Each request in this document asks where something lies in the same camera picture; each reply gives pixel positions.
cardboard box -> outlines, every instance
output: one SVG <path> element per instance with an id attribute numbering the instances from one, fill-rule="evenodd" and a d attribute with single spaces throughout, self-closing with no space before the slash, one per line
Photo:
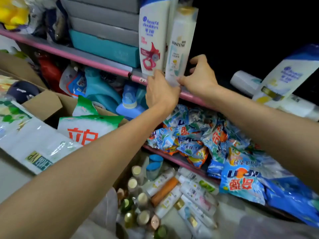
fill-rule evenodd
<path id="1" fill-rule="evenodd" d="M 0 53 L 0 74 L 13 77 L 16 80 L 26 80 L 38 86 L 42 92 L 22 105 L 34 116 L 45 121 L 46 124 L 57 128 L 60 117 L 72 116 L 72 112 L 78 102 L 77 99 L 47 90 L 40 77 L 32 70 L 26 61 L 9 54 Z M 101 115 L 116 116 L 112 112 L 102 108 L 96 107 L 96 109 Z M 119 126 L 127 122 L 128 120 L 123 119 Z M 134 156 L 124 171 L 122 171 L 113 185 L 115 189 L 119 186 L 124 186 L 121 182 L 127 182 L 131 176 L 132 166 L 139 163 L 139 154 L 140 151 Z"/>

white shampoo bottle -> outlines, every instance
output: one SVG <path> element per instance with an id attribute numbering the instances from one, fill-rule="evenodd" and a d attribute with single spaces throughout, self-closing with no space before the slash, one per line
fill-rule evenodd
<path id="1" fill-rule="evenodd" d="M 168 46 L 165 78 L 172 86 L 185 73 L 196 27 L 198 8 L 179 7 L 176 10 L 171 40 Z"/>
<path id="2" fill-rule="evenodd" d="M 163 69 L 169 0 L 142 0 L 139 14 L 139 51 L 142 73 Z"/>

teal box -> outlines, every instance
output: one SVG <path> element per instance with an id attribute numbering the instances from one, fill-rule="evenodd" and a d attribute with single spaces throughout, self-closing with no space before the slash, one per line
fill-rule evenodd
<path id="1" fill-rule="evenodd" d="M 134 68 L 140 66 L 137 47 L 121 44 L 111 40 L 100 39 L 86 33 L 70 30 L 73 46 L 82 51 L 92 53 Z"/>

green and white package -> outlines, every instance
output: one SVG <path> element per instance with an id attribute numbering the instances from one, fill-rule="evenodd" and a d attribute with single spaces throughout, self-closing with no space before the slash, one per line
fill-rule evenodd
<path id="1" fill-rule="evenodd" d="M 82 145 L 118 128 L 124 116 L 87 115 L 79 117 L 62 117 L 59 120 L 58 132 Z"/>
<path id="2" fill-rule="evenodd" d="M 35 174 L 80 147 L 20 104 L 0 98 L 0 148 Z"/>
<path id="3" fill-rule="evenodd" d="M 92 101 L 90 101 L 89 99 L 83 96 L 80 96 L 80 95 L 78 96 L 78 103 L 72 113 L 73 117 L 98 115 L 98 114 L 99 113 L 95 109 L 94 105 L 92 104 Z"/>

right hand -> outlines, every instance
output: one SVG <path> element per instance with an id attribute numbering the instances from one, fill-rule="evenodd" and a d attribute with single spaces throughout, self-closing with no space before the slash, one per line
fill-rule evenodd
<path id="1" fill-rule="evenodd" d="M 218 87 L 215 73 L 207 63 L 204 54 L 192 58 L 189 62 L 196 64 L 196 67 L 190 69 L 191 75 L 182 76 L 177 81 L 195 96 L 205 99 L 206 94 Z"/>

